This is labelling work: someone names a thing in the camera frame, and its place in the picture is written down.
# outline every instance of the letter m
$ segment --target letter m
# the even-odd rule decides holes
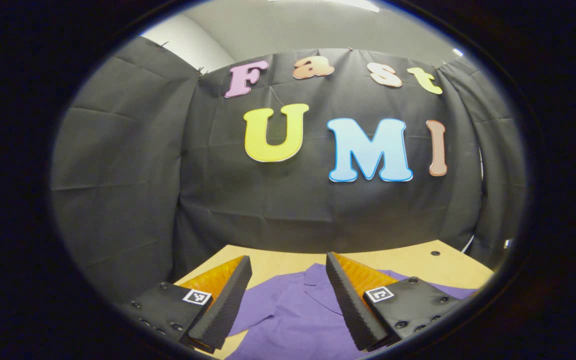
[[[352,157],[357,161],[363,177],[375,176],[379,161],[384,157],[379,177],[384,182],[407,182],[412,179],[404,147],[404,121],[385,118],[377,125],[372,141],[351,118],[334,118],[327,123],[334,132],[335,166],[328,177],[333,182],[354,182],[358,173],[353,169]]]

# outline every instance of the foam letter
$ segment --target foam letter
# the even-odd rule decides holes
[[[272,109],[255,109],[244,114],[246,136],[244,148],[249,157],[258,162],[283,162],[295,155],[302,148],[304,139],[304,112],[309,109],[306,104],[290,104],[281,108],[286,114],[286,140],[281,145],[268,145],[266,129]]]
[[[393,88],[398,88],[403,84],[402,79],[395,75],[395,70],[387,64],[370,63],[368,64],[368,70],[371,72],[370,77],[375,80],[377,84]]]
[[[422,88],[426,89],[426,91],[429,91],[429,92],[431,92],[433,94],[437,94],[437,95],[444,92],[441,87],[435,86],[432,83],[431,80],[434,80],[435,77],[430,75],[430,73],[427,73],[426,71],[424,71],[424,69],[422,69],[420,67],[412,67],[412,68],[409,68],[407,70],[410,74],[414,75],[416,80],[419,82],[419,85],[421,85]]]
[[[259,69],[268,69],[268,62],[262,60],[230,68],[230,72],[232,73],[230,89],[224,97],[233,98],[249,93],[252,89],[246,84],[246,81],[249,81],[250,84],[256,83],[257,80],[259,80]]]
[[[379,177],[384,182],[407,182],[412,179],[404,147],[404,121],[385,118],[379,122],[372,141],[351,118],[334,118],[327,123],[334,132],[336,164],[328,177],[333,182],[354,182],[358,173],[352,167],[352,156],[357,161],[363,177],[375,176],[379,161],[384,164]]]
[[[295,79],[308,79],[313,76],[326,76],[335,71],[326,57],[309,56],[294,63],[297,68],[292,72]]]
[[[444,133],[446,127],[437,120],[428,120],[425,125],[430,130],[432,136],[432,164],[430,164],[430,175],[443,176],[448,173],[446,165],[446,154],[444,153]]]

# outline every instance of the black fabric backdrop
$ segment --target black fabric backdrop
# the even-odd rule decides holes
[[[297,60],[329,59],[334,73],[298,80]],[[224,98],[231,66],[269,63],[247,95]],[[389,88],[366,65],[395,69]],[[493,266],[514,234],[525,191],[521,139],[503,96],[460,59],[436,69],[393,55],[322,48],[256,57],[199,77],[137,38],[85,84],[57,137],[52,191],[57,225],[93,284],[115,301],[175,281],[226,244],[297,253],[358,252],[440,239]],[[408,68],[434,75],[423,89]],[[286,137],[283,105],[304,103],[303,144],[282,162],[244,150],[246,121],[270,108],[267,141]],[[331,182],[334,134],[352,118],[369,137],[379,121],[406,123],[408,182],[378,176]],[[429,174],[427,120],[444,124],[448,173]],[[484,182],[480,151],[484,160]],[[381,169],[384,160],[377,169]],[[352,161],[355,170],[359,167]]]

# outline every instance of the letter u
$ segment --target letter u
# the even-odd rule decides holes
[[[302,148],[304,140],[304,113],[309,109],[306,104],[290,104],[281,108],[286,114],[286,139],[280,145],[268,145],[266,130],[268,119],[274,111],[269,108],[254,109],[244,114],[246,136],[244,147],[249,157],[258,162],[283,162],[293,157]]]

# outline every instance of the table surface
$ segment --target table surface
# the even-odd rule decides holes
[[[432,255],[431,252],[434,251],[439,252],[439,255]],[[252,267],[252,276],[247,289],[274,276],[306,271],[315,263],[326,264],[325,253],[268,251],[229,244],[174,284],[180,285],[242,255],[250,257]],[[405,276],[416,276],[428,283],[448,287],[478,289],[493,274],[491,269],[440,240],[389,250],[342,253],[342,255],[373,269],[391,270]],[[213,354],[208,355],[217,359],[226,358],[237,349],[247,332],[246,330],[227,337],[221,350],[215,350]]]

